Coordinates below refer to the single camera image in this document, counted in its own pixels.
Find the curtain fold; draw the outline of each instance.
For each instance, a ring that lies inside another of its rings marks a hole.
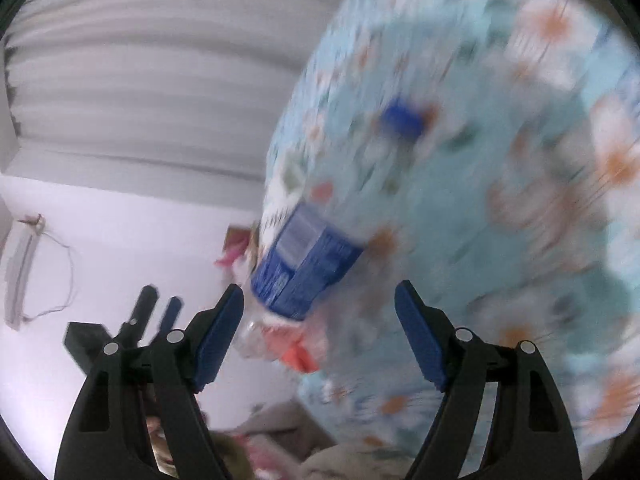
[[[341,0],[27,0],[6,35],[21,145],[264,177]]]

